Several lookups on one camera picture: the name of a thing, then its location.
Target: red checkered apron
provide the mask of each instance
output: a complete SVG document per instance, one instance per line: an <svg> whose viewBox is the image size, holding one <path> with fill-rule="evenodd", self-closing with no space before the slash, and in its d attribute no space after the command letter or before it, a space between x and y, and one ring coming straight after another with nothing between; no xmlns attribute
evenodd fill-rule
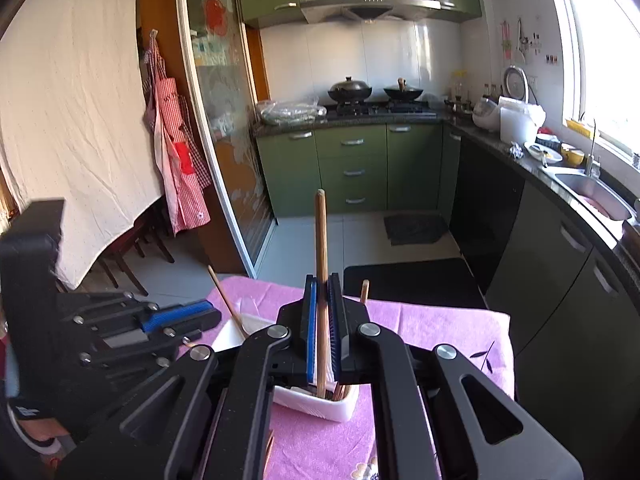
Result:
<svg viewBox="0 0 640 480"><path fill-rule="evenodd" d="M166 76L164 59L153 36L147 55L152 89L146 117L154 133L156 164L162 173L169 218L176 234L204 225L210 218L194 168L193 139L189 138L189 126L184 120L188 116L182 111L186 103L180 102L175 79Z"/></svg>

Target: kitchen sink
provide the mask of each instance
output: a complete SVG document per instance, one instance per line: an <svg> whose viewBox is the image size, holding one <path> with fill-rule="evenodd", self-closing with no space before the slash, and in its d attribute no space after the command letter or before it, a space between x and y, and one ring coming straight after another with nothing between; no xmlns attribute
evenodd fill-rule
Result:
<svg viewBox="0 0 640 480"><path fill-rule="evenodd" d="M546 168L545 171L580 202L591 210L595 209L604 218L623 221L635 215L634 210L620 195L600 180L586 176L584 170Z"/></svg>

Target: metal pivot bolt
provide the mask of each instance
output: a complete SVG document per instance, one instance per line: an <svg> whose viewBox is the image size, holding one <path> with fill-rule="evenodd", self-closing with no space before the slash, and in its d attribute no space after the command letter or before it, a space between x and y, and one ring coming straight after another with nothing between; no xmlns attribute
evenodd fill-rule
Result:
<svg viewBox="0 0 640 480"><path fill-rule="evenodd" d="M289 333L289 329L286 326L282 325L271 325L267 329L267 334L269 337L273 337L274 339L282 339Z"/></svg>
<svg viewBox="0 0 640 480"><path fill-rule="evenodd" d="M358 330L362 335L368 335L369 337L375 337L380 334L380 327L375 323L363 323Z"/></svg>
<svg viewBox="0 0 640 480"><path fill-rule="evenodd" d="M211 348L206 345L194 346L189 350L189 357L194 361L205 361L209 359L211 355Z"/></svg>
<svg viewBox="0 0 640 480"><path fill-rule="evenodd" d="M438 354L443 359L455 359L458 352L451 345L438 345L436 348L436 354Z"/></svg>

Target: gas stove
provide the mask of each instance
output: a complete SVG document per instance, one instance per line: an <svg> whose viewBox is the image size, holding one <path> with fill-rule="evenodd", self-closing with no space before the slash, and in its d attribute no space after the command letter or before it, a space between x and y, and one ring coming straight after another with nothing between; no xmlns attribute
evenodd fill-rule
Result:
<svg viewBox="0 0 640 480"><path fill-rule="evenodd" d="M341 103L327 107L327 119L360 116L384 116L391 114L411 114L436 118L437 114L422 101L384 101Z"/></svg>

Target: wooden chair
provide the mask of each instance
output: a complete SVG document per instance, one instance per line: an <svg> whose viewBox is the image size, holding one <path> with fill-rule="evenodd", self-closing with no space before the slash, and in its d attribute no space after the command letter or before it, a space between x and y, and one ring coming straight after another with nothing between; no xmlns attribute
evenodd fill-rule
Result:
<svg viewBox="0 0 640 480"><path fill-rule="evenodd" d="M107 276L113 283L115 288L120 288L115 276L111 272L111 269L107 265L105 261L106 258L110 258L115 260L118 268L124 272L127 277L131 280L136 288L140 291L140 294L144 296L148 296L149 293L146 291L146 288L140 283L140 281L136 278L136 275L133 273L131 268L127 265L124 260L124 255L129 251L132 247L136 248L136 252L139 254L141 258L145 257L145 253L140 246L140 240L143 240L148 243L146 240L146 236L149 235L153 238L154 242L160 249L161 253L164 254L166 260L172 264L175 262L174 257L171 256L171 253L166 248L165 244L162 243L158 235L159 221L156 213L152 210L152 208L147 209L142 213L133 224L133 227L129 229L122 236L114 240L103 252L100 256L98 256L98 264L104 269L104 272L107 273Z"/></svg>

